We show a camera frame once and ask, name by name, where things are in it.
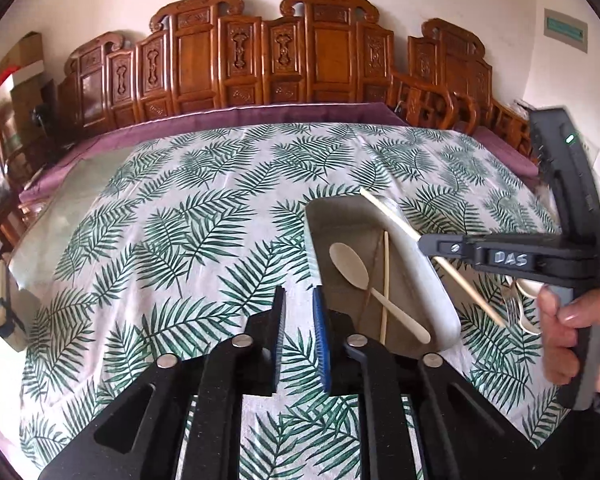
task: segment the leaf print tablecloth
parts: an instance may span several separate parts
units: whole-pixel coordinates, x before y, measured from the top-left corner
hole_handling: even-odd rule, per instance
[[[357,400],[326,397],[318,379],[303,215],[309,200],[360,186],[395,200],[422,232],[555,229],[515,176],[455,132],[266,124],[146,142],[76,229],[36,317],[22,381],[26,455],[44,466],[160,354],[209,352],[283,285],[280,386],[244,399],[240,476],[359,476]],[[501,277],[461,270],[507,317]],[[497,327],[441,277],[462,326],[445,358],[539,446],[564,416],[539,337]]]

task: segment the wooden spoon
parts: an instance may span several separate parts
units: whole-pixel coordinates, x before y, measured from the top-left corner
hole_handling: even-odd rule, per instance
[[[329,256],[333,265],[340,271],[344,279],[351,285],[362,290],[369,286],[369,274],[366,272],[364,262],[360,259],[356,251],[347,244],[335,243],[329,247]],[[431,334],[418,323],[413,317],[403,312],[398,306],[385,298],[373,287],[370,288],[371,295],[382,303],[386,309],[395,317],[404,327],[416,336],[416,339],[423,344],[431,341]]]

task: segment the red object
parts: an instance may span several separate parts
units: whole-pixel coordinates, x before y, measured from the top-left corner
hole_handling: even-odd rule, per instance
[[[8,66],[7,68],[5,68],[2,71],[2,73],[0,74],[0,85],[2,83],[4,83],[11,74],[13,74],[14,72],[17,72],[21,68],[22,67],[20,67],[18,65],[11,65],[11,66]]]

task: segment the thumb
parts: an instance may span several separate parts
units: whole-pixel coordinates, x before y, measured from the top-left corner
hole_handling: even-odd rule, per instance
[[[568,306],[558,309],[558,319],[572,328],[600,325],[600,288],[590,290]]]

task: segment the spoon handle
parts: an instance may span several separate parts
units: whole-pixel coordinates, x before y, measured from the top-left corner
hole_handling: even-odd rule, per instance
[[[431,341],[431,334],[418,323],[413,317],[409,316],[406,312],[403,312],[398,306],[394,305],[391,301],[385,298],[374,288],[371,289],[371,294],[376,300],[378,300],[386,309],[395,317],[404,327],[416,336],[416,339],[423,344],[427,344]]]

